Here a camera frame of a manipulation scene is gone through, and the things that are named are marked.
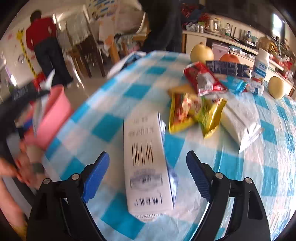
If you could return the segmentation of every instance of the red shirt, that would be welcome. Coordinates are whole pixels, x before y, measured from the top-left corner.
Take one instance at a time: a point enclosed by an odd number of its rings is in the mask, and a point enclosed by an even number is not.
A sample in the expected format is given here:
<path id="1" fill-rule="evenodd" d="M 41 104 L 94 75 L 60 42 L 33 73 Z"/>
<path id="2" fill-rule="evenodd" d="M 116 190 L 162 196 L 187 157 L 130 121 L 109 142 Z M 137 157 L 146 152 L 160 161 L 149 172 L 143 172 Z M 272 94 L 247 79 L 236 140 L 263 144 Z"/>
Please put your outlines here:
<path id="1" fill-rule="evenodd" d="M 27 47 L 34 51 L 34 46 L 49 37 L 57 36 L 57 27 L 53 23 L 52 18 L 40 18 L 31 23 L 26 30 Z"/>

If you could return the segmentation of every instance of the blue checkered tablecloth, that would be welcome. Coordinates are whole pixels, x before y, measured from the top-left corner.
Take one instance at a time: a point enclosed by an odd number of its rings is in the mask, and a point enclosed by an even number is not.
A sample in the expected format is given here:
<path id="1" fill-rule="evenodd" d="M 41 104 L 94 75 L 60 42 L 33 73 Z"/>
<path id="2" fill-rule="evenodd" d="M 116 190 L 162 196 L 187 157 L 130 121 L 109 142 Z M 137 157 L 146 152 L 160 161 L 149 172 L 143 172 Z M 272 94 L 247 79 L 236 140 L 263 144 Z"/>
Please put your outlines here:
<path id="1" fill-rule="evenodd" d="M 254 110 L 263 134 L 244 152 L 220 126 L 203 139 L 199 125 L 170 135 L 166 130 L 165 155 L 179 177 L 176 205 L 154 222 L 142 223 L 128 213 L 124 186 L 123 122 L 132 114 L 158 111 L 168 126 L 167 89 L 186 83 L 183 69 L 188 55 L 152 52 L 121 71 L 93 94 L 62 127 L 48 148 L 43 164 L 52 180 L 65 180 L 93 163 L 102 151 L 110 167 L 87 207 L 107 240 L 188 241 L 206 209 L 186 166 L 193 150 L 215 172 L 229 179 L 250 177 L 261 195 L 274 240 L 296 210 L 296 106 L 285 96 L 273 99 L 265 88 L 262 97 L 243 93 L 239 99 Z M 216 238 L 224 235 L 231 214 L 230 199 Z"/>

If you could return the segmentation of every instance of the jeans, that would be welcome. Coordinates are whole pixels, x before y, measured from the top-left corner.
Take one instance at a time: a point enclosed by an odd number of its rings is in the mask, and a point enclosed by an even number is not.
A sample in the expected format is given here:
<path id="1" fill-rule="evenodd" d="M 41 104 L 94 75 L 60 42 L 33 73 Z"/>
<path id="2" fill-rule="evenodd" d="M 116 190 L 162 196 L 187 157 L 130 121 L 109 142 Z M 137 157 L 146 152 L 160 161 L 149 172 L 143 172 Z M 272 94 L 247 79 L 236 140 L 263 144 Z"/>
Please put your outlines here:
<path id="1" fill-rule="evenodd" d="M 55 69 L 55 75 L 52 80 L 52 86 L 62 84 L 67 85 L 72 82 L 66 63 L 63 57 L 63 52 L 56 38 L 50 37 L 34 47 L 36 59 L 46 77 Z"/>

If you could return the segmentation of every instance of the blue snack package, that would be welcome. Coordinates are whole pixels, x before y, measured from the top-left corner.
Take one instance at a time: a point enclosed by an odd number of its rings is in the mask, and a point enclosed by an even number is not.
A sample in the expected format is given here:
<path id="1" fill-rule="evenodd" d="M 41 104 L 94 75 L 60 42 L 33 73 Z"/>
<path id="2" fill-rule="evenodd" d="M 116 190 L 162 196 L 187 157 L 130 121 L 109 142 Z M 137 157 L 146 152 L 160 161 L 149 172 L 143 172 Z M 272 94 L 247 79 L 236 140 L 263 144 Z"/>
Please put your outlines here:
<path id="1" fill-rule="evenodd" d="M 242 79 L 236 78 L 235 76 L 227 75 L 225 78 L 225 75 L 223 78 L 218 78 L 219 81 L 224 84 L 228 90 L 234 94 L 241 94 L 246 86 L 247 82 L 245 82 Z"/>

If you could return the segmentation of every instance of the person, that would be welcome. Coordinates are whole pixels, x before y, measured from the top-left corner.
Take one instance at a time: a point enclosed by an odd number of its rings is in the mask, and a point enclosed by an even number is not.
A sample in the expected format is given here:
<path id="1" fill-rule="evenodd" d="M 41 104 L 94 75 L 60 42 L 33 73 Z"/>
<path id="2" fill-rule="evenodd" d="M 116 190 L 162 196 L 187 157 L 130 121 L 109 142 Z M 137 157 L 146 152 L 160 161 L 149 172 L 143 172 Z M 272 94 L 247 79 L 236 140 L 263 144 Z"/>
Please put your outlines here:
<path id="1" fill-rule="evenodd" d="M 67 70 L 62 49 L 57 41 L 57 27 L 52 18 L 41 18 L 41 14 L 40 10 L 31 14 L 31 25 L 26 30 L 27 47 L 35 51 L 36 59 L 46 77 L 53 69 L 56 70 L 52 86 L 66 86 L 73 78 Z"/>
<path id="2" fill-rule="evenodd" d="M 20 206 L 9 193 L 3 177 L 17 177 L 18 180 L 31 188 L 39 189 L 42 181 L 47 177 L 44 173 L 35 172 L 29 159 L 26 146 L 20 146 L 21 152 L 15 159 L 16 167 L 0 156 L 0 210 L 17 235 L 26 240 L 27 221 Z"/>
<path id="3" fill-rule="evenodd" d="M 144 52 L 181 52 L 182 27 L 179 0 L 139 0 L 148 15 L 151 32 L 141 48 Z"/>

